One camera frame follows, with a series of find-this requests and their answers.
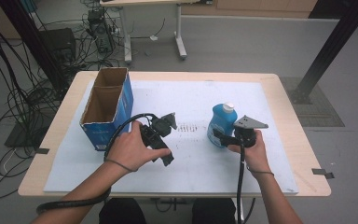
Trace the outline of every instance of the blue cardboard box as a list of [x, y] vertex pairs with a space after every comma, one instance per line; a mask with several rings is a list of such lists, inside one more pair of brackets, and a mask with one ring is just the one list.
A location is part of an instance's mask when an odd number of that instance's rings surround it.
[[98, 72], [80, 126], [94, 145], [104, 151], [118, 126], [131, 117], [133, 95], [127, 68]]

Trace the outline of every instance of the black pants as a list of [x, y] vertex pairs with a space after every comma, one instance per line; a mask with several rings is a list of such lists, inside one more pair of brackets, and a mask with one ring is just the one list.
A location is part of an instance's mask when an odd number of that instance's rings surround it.
[[[197, 199], [193, 204], [193, 224], [234, 224], [235, 206], [231, 199]], [[101, 224], [145, 224], [139, 204], [132, 198], [111, 199], [100, 212]]]

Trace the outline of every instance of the desk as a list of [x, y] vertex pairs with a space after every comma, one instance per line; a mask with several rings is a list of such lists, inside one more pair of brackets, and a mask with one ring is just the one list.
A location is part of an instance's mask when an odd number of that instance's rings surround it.
[[174, 32], [176, 44], [179, 49], [179, 55], [184, 60], [187, 57], [185, 45], [182, 40], [182, 31], [181, 31], [181, 17], [182, 17], [182, 6], [183, 3], [195, 3], [199, 0], [112, 0], [109, 2], [101, 1], [100, 4], [102, 7], [116, 7], [120, 15], [121, 20], [121, 29], [124, 35], [124, 61], [126, 63], [131, 63], [131, 38], [127, 32], [126, 26], [126, 13], [125, 6], [141, 6], [141, 5], [151, 5], [151, 4], [176, 4], [177, 5], [177, 15], [176, 15], [176, 32]]
[[[49, 153], [37, 154], [22, 180], [19, 194], [22, 196], [58, 196], [62, 193], [43, 191], [52, 163], [64, 138], [73, 115], [84, 92], [97, 75], [97, 72], [80, 72], [68, 90], [55, 119], [40, 147], [48, 148]], [[131, 80], [169, 80], [169, 81], [229, 81], [258, 82], [263, 87], [268, 105], [275, 120], [286, 156], [292, 167], [298, 186], [296, 196], [328, 196], [331, 189], [323, 175], [314, 175], [311, 168], [320, 168], [296, 113], [283, 89], [279, 78], [273, 74], [246, 73], [187, 73], [187, 72], [133, 72]]]

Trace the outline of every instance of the blue spray bottle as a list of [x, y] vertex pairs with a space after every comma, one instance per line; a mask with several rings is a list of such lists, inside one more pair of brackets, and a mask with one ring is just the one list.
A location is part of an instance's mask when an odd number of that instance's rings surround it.
[[215, 105], [212, 109], [213, 117], [208, 126], [208, 138], [217, 147], [222, 147], [220, 140], [213, 135], [213, 129], [223, 133], [224, 135], [231, 136], [234, 131], [234, 122], [237, 120], [237, 112], [234, 110], [234, 104], [224, 103]]

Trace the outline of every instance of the white paper sheet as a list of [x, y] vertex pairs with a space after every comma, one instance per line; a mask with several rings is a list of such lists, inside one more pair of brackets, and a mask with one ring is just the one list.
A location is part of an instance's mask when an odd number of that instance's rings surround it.
[[[267, 123], [262, 130], [268, 161], [286, 194], [298, 193], [291, 167], [282, 147], [269, 105], [259, 83], [216, 81], [132, 81], [132, 114], [154, 113], [158, 117], [175, 112], [178, 129], [163, 140], [172, 150], [174, 161], [167, 167], [162, 160], [149, 162], [121, 178], [115, 193], [232, 194], [237, 191], [240, 155], [215, 147], [206, 136], [212, 107], [232, 102], [239, 118]], [[80, 128], [79, 121], [89, 98], [88, 85], [69, 130], [58, 149], [44, 191], [70, 191], [103, 162]], [[242, 193], [260, 193], [252, 175], [245, 170]]]

